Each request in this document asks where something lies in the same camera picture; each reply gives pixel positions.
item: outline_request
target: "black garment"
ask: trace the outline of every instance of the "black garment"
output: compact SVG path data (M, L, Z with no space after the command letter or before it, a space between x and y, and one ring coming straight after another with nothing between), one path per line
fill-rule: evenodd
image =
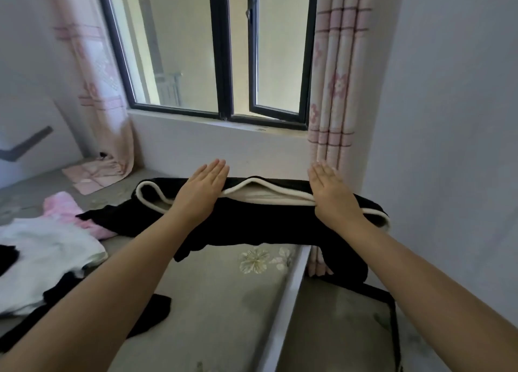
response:
M0 245L0 277L16 263L20 251L14 246Z
M67 272L52 288L43 293L45 305L34 310L20 324L6 332L0 338L0 353L8 352L47 312L58 303L70 290L76 287L82 279ZM171 310L171 299L160 294L153 294L146 308L129 332L127 338L142 334L163 321Z
M155 178L155 183L168 199L173 199L187 179ZM224 190L239 185L245 178L228 178ZM308 181L262 179L275 186L293 191L311 193ZM142 187L147 201L156 201L159 195L151 186ZM365 217L378 227L387 224L387 216L376 203L355 195L360 207L378 214L365 213ZM135 191L131 199L120 205L107 205L100 210L91 210L78 217L92 219L96 224L118 234L135 237L162 216L142 204ZM223 229L219 234L215 229ZM194 229L175 254L175 260L186 258L190 251L199 251L206 245L251 244L306 244L321 248L329 268L343 281L364 282L367 265L341 237L327 228L314 213L311 205L266 205L251 204L230 198L219 198L214 210L202 224Z

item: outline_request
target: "curtain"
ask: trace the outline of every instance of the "curtain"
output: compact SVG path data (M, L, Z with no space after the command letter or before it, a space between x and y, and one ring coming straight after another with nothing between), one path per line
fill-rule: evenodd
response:
M317 0L308 140L311 161L326 160L347 179L358 115L372 0ZM308 274L331 273L311 247Z
M110 47L99 0L53 0L55 36L75 60L72 68L82 87L75 96L86 112L100 157L63 172L86 195L126 177L133 168L134 147L124 89Z

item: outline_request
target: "person's left arm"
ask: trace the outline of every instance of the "person's left arm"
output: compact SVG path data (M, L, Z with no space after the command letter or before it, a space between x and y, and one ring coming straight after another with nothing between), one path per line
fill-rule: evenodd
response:
M0 370L107 370L179 246L212 212L228 173L224 160L200 167L170 210L57 303L0 360Z

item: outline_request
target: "window frame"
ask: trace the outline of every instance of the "window frame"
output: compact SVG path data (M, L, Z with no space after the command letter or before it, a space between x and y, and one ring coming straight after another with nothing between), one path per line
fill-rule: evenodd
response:
M311 86L311 66L313 64L313 43L316 20L316 0L308 2L308 16L306 25L306 40L304 48L304 64L302 66L301 99L298 113L276 109L274 107L257 104L257 63L258 60L258 36L259 36L259 0L248 0L248 82L250 112L273 117L279 120L308 123L309 93Z
M108 34L115 60L119 67L120 76L124 91L126 93L128 106L131 109L153 111L169 114L181 114L197 117L204 117L216 120L227 120L236 123L252 124L259 126L272 126L285 129L307 130L309 123L309 88L311 81L311 64L313 54L313 37L316 18L316 0L309 0L308 24L306 31L306 48L304 53L304 66L302 68L302 89L301 106L299 113L287 112L270 107L254 105L252 107L252 90L256 89L256 79L249 80L250 91L250 112L274 117L276 119L264 119L262 117L234 114L234 101L232 91L232 64L230 46L230 11L229 0L209 0L212 44L214 51L214 72L216 77L217 108L218 112L203 110L183 109L179 107L160 106L156 104L138 103L135 100L135 92L130 78L130 71L124 53L124 47L117 26L117 20L111 0L100 0L101 9L106 21ZM250 19L249 19L249 49L253 47L250 42ZM249 52L249 67L252 66L252 58Z

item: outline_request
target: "clothing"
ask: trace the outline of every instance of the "clothing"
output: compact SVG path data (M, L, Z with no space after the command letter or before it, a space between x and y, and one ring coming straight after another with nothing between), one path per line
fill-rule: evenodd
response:
M0 277L0 314L31 313L66 272L82 276L83 267L108 257L87 231L49 218L16 218L0 226L0 244L20 251L16 264Z
M0 277L16 263L20 252L11 245L0 245Z
M116 236L113 231L96 225L91 220L83 221L76 215L83 213L74 198L67 192L58 192L43 201L43 218L51 218L57 222L69 223L87 230L98 240Z
M153 202L173 202L187 179L155 178L139 183L131 199L78 215L111 231L135 237L159 219L166 209ZM365 217L388 228L389 217L376 203L355 195ZM215 229L221 228L221 234ZM267 180L261 177L227 178L214 210L185 239L175 254L181 261L206 245L251 244L317 245L329 268L343 281L359 283L367 278L367 265L341 237L314 214L309 182Z
M53 288L43 293L45 304L34 310L20 324L0 338L0 353L8 352L59 300L81 281L82 279L77 278L73 272L63 275ZM153 294L127 337L130 338L144 333L156 326L169 315L170 310L171 298Z

